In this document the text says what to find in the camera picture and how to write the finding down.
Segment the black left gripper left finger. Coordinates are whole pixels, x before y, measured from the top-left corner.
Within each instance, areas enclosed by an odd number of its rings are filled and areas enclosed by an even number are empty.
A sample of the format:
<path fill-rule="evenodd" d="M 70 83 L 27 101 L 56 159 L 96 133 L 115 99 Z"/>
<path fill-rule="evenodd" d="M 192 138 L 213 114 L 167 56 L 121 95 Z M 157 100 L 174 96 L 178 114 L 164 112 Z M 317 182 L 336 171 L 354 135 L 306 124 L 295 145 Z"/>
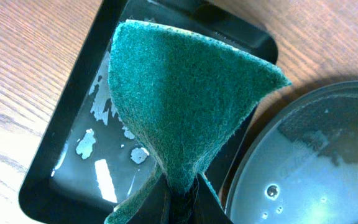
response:
<path fill-rule="evenodd" d="M 170 213 L 170 189 L 164 175 L 153 186 L 142 206 L 128 224 L 168 224 Z"/>

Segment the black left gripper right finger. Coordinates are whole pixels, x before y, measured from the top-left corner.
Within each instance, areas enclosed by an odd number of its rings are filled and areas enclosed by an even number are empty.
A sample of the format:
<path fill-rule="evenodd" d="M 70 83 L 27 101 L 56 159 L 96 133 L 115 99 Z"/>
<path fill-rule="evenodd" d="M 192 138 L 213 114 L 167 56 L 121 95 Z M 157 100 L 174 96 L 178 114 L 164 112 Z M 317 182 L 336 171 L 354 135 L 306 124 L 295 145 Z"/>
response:
<path fill-rule="evenodd" d="M 232 224 L 200 174 L 197 175 L 197 181 L 198 190 L 193 207 L 193 224 Z"/>

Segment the green scouring sponge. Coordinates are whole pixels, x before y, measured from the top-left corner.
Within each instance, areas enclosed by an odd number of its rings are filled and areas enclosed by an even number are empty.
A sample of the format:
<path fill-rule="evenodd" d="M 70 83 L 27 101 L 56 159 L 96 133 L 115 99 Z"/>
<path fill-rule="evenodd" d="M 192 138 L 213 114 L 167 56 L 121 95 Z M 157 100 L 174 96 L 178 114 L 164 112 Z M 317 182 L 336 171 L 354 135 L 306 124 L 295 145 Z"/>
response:
<path fill-rule="evenodd" d="M 290 84 L 279 67 L 220 40 L 137 20 L 116 27 L 108 72 L 121 121 L 157 166 L 107 223 L 129 221 L 159 175 L 173 193 L 170 220 L 186 222 L 196 176 L 262 98 Z"/>

